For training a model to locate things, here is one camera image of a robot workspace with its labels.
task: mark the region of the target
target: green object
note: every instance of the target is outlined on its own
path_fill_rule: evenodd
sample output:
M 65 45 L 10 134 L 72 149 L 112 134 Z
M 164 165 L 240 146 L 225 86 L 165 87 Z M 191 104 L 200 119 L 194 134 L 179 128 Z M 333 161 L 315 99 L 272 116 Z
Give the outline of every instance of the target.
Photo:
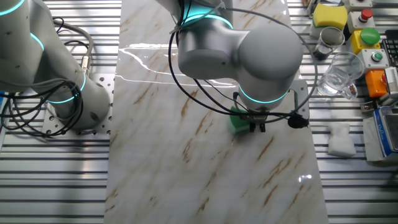
M 361 32 L 361 39 L 365 44 L 375 45 L 380 41 L 380 34 L 373 28 L 365 28 Z
M 383 59 L 383 55 L 380 54 L 380 53 L 374 54 L 374 57 L 377 58 L 377 59 Z
M 236 109 L 235 107 L 231 107 L 232 111 L 235 112 L 241 112 L 241 113 L 246 113 L 246 111 Z M 239 116 L 229 116 L 228 120 L 228 127 L 231 133 L 236 134 L 236 133 L 241 133 L 241 132 L 246 132 L 249 131 L 250 129 L 250 123 L 249 121 L 241 119 Z

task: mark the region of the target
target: red button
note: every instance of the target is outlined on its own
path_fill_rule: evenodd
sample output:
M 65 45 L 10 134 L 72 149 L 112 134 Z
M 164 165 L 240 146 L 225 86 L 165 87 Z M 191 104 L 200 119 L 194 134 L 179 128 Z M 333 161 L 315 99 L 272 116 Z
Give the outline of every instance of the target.
M 381 76 L 381 82 L 382 82 L 383 84 L 386 84 L 386 85 L 387 85 L 387 78 L 386 78 L 386 74 L 385 74 L 385 73 L 383 73 L 383 75 Z
M 362 13 L 361 13 L 362 19 L 368 20 L 368 19 L 372 18 L 372 16 L 373 16 L 372 10 L 370 10 L 370 9 L 362 10 Z

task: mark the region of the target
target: green button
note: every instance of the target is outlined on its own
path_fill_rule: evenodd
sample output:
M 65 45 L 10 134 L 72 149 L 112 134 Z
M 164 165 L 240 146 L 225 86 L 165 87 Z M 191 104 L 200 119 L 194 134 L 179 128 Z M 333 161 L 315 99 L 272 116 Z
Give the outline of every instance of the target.
M 365 44 L 375 45 L 380 41 L 380 34 L 372 28 L 365 28 L 361 32 L 361 39 Z
M 376 57 L 377 59 L 383 59 L 383 55 L 380 53 L 375 53 L 374 57 Z

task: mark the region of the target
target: water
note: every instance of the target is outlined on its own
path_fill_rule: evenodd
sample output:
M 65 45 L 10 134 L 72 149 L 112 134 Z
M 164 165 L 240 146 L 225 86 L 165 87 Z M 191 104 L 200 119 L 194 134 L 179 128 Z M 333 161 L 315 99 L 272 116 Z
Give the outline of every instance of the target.
M 347 83 L 347 80 L 342 78 L 344 75 L 344 72 L 333 69 L 324 74 L 318 82 L 317 89 L 319 94 L 325 96 L 340 95 Z
M 326 82 L 322 82 L 318 85 L 317 88 L 319 94 L 324 96 L 336 96 L 339 94 L 339 91 L 329 86 Z

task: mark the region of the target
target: yellow sponge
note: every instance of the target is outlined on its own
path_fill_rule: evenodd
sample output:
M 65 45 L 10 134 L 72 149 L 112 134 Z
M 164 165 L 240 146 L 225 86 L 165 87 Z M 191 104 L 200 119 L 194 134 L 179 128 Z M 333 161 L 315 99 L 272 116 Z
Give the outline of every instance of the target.
M 336 27 L 344 29 L 347 23 L 347 9 L 344 6 L 326 6 L 318 4 L 313 12 L 313 24 L 315 27 Z

